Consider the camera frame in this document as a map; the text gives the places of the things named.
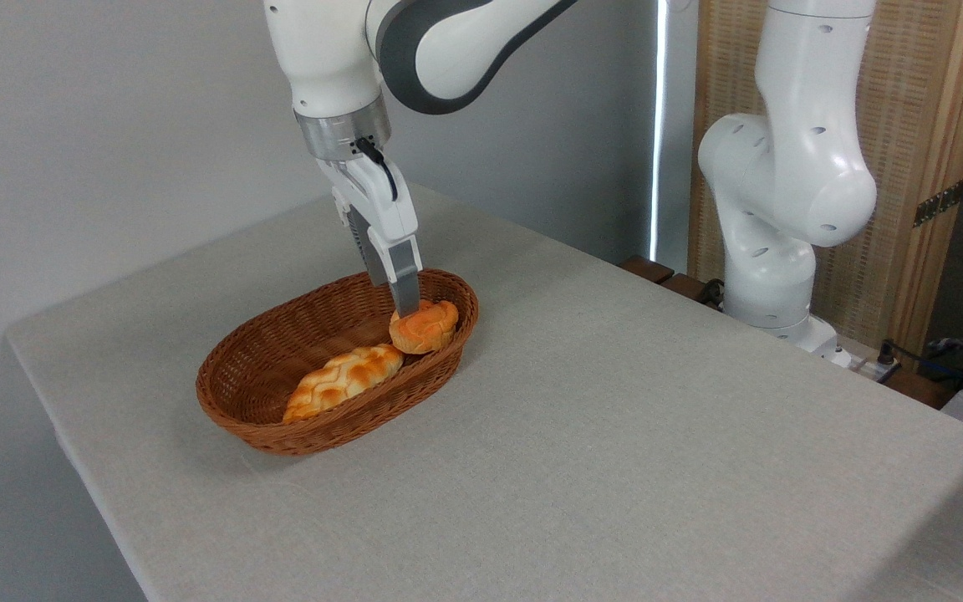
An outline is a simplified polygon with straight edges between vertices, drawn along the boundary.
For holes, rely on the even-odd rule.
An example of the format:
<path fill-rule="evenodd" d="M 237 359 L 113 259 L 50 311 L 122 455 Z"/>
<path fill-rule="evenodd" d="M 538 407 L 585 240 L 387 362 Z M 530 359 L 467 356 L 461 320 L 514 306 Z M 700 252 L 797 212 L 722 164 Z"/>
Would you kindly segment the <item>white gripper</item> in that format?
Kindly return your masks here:
<path fill-rule="evenodd" d="M 423 270 L 414 235 L 418 221 L 399 168 L 366 156 L 317 162 L 337 188 L 333 194 L 341 222 L 351 232 L 372 285 L 389 285 L 401 319 L 415 313 Z"/>

